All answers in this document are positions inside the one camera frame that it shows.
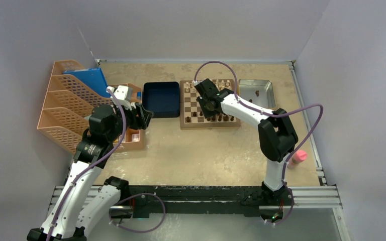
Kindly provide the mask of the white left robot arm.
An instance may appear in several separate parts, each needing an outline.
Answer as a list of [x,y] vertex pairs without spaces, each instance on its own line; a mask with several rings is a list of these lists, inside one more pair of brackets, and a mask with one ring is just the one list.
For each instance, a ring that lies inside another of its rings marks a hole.
[[54,208],[41,227],[33,228],[27,240],[87,240],[100,215],[112,204],[129,201],[129,182],[110,177],[104,193],[84,206],[87,195],[112,153],[122,143],[127,129],[145,130],[154,113],[141,103],[130,107],[119,103],[95,107],[89,126],[76,147],[68,179]]

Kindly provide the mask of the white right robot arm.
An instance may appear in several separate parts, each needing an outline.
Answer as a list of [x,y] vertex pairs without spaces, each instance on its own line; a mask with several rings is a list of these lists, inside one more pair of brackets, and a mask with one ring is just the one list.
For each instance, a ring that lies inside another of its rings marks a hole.
[[262,191],[262,198],[268,204],[275,204],[282,197],[284,162],[293,153],[298,142],[298,135],[286,111],[280,108],[274,112],[259,107],[227,88],[218,90],[210,79],[193,83],[199,93],[197,101],[205,118],[225,114],[257,129],[260,149],[267,158],[263,180],[266,188]]

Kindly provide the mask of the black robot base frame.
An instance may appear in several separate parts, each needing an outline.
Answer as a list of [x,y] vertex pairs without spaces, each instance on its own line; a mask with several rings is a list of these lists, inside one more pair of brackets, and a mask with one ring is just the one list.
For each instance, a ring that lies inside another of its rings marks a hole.
[[133,210],[135,218],[152,213],[241,214],[270,221],[283,218],[293,202],[293,193],[283,187],[269,191],[260,186],[150,186],[131,185],[122,191],[118,206]]

